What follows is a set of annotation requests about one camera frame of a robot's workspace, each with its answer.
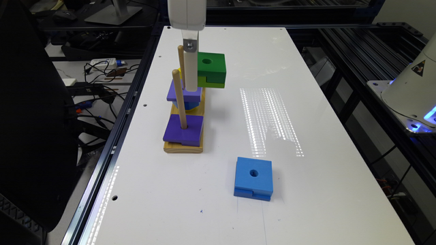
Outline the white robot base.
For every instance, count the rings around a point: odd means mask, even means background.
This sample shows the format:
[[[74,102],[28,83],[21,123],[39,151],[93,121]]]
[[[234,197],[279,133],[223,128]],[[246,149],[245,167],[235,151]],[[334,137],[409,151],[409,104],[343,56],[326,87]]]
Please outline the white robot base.
[[[435,37],[393,80],[367,86],[410,133],[435,132]]]

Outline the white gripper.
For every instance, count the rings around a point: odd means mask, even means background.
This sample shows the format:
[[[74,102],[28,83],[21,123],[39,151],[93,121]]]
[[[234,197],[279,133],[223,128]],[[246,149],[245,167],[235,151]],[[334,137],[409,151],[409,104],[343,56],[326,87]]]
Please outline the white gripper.
[[[175,29],[181,29],[185,90],[198,89],[198,34],[206,24],[206,0],[168,0],[168,16]]]

